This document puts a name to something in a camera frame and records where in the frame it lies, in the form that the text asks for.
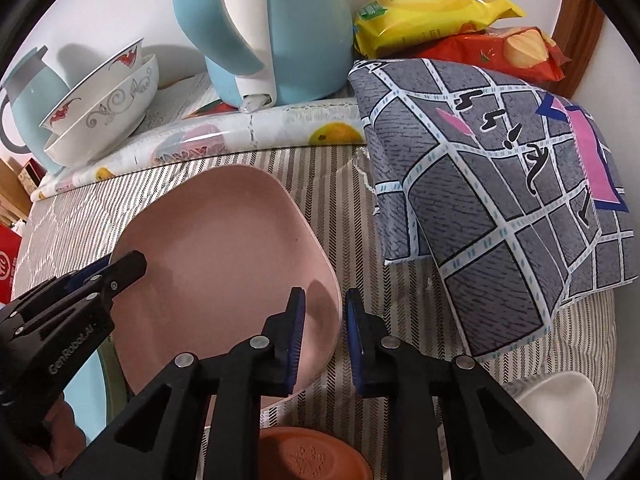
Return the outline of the left hand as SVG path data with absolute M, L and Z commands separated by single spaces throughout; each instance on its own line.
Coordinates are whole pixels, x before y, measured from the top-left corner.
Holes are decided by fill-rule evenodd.
M 64 394 L 58 397 L 44 422 L 51 431 L 50 448 L 22 444 L 21 448 L 40 474 L 58 474 L 70 466 L 87 447 L 84 432 L 76 425 L 72 407 Z

